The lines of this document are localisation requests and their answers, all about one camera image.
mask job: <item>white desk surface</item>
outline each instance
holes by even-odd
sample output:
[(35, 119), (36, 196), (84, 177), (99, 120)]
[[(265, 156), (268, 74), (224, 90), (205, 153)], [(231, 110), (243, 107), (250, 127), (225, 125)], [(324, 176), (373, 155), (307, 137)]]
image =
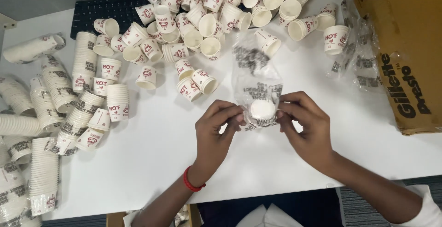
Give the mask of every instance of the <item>white desk surface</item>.
[[(325, 4), (342, 0), (311, 0), (301, 16), (317, 14)], [(20, 21), (6, 30), (3, 47), (48, 32), (63, 32), (67, 46), (55, 53), (72, 71), (75, 41), (69, 38), (74, 10)], [(442, 174), (442, 134), (402, 136), (385, 95), (359, 92), (350, 83), (330, 80), (330, 65), (323, 52), (322, 32), (295, 42), (275, 19), (264, 29), (283, 45), (273, 58), (284, 79), (283, 93), (309, 94), (331, 117), (333, 148), (356, 163), (388, 178), (404, 179)], [(343, 24), (338, 12), (337, 24)], [(195, 68), (204, 68), (221, 83), (209, 96), (194, 103), (176, 91), (174, 66), (156, 64), (158, 88), (135, 86), (140, 66), (124, 62), (120, 83), (130, 88), (131, 118), (113, 123), (95, 152), (78, 151), (62, 158), (61, 207), (44, 219), (70, 218), (135, 210), (166, 190), (196, 157), (194, 124), (215, 100), (235, 102), (231, 87), (234, 34), (226, 36), (223, 57), (209, 61), (193, 55)], [(14, 74), (26, 83), (39, 73), (39, 64), (9, 63), (3, 57), (0, 74)], [(293, 150), (279, 127), (235, 135), (226, 160), (207, 187), (190, 203), (288, 193), (340, 186), (306, 164)]]

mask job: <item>person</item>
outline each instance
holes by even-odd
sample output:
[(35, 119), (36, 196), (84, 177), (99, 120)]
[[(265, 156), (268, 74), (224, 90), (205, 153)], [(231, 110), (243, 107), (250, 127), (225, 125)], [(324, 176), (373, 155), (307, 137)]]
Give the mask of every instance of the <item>person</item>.
[[(427, 185), (404, 188), (333, 151), (330, 118), (306, 93), (282, 95), (276, 114), (280, 132), (287, 136), (302, 159), (319, 172), (353, 189), (392, 226), (442, 226), (442, 213)], [(302, 132), (296, 131), (292, 120), (302, 125)], [(219, 134), (224, 124), (227, 124), (225, 131)], [(240, 125), (245, 125), (241, 106), (220, 100), (213, 102), (195, 124), (198, 153), (193, 165), (144, 210), (126, 216), (126, 227), (168, 227), (194, 191), (200, 190), (217, 171), (229, 151), (235, 132), (240, 131)], [(204, 227), (342, 226), (340, 215), (336, 217), (336, 212), (340, 211), (336, 191), (324, 190), (293, 193), (295, 197), (268, 196), (264, 199), (267, 205), (254, 210), (244, 204), (237, 207), (241, 202), (236, 200), (202, 203), (198, 204), (198, 208)], [(252, 207), (256, 207), (256, 200), (253, 204)]]

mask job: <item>black keyboard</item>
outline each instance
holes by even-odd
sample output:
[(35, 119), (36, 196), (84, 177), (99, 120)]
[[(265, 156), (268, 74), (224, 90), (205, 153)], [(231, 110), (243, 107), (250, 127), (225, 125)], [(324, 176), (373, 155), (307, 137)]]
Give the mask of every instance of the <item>black keyboard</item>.
[(136, 22), (141, 26), (140, 17), (135, 7), (150, 4), (147, 0), (91, 0), (77, 1), (75, 3), (74, 17), (71, 27), (71, 38), (75, 40), (80, 31), (94, 32), (94, 21), (97, 18), (113, 18), (120, 26), (120, 34), (123, 34), (132, 24)]

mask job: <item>red bracelet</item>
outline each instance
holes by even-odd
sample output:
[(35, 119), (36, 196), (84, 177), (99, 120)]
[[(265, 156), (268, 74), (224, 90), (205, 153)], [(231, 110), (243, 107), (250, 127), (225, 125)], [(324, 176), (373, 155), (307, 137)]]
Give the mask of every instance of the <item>red bracelet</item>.
[(189, 190), (191, 190), (191, 191), (193, 191), (193, 192), (199, 192), (203, 187), (205, 187), (206, 186), (206, 184), (204, 183), (202, 186), (200, 186), (200, 187), (194, 187), (194, 186), (192, 186), (192, 184), (189, 182), (189, 180), (187, 179), (187, 172), (189, 171), (189, 168), (190, 168), (191, 166), (189, 166), (186, 170), (185, 170), (185, 172), (184, 172), (184, 174), (183, 174), (183, 179), (184, 179), (184, 184), (186, 185), (186, 187), (189, 189)]

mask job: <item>brown cardboard box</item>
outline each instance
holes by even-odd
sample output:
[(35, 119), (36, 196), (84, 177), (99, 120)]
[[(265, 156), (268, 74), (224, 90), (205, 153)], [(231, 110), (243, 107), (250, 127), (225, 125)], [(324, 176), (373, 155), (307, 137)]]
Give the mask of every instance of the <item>brown cardboard box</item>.
[(442, 132), (442, 0), (354, 0), (374, 22), (378, 65), (404, 135)]

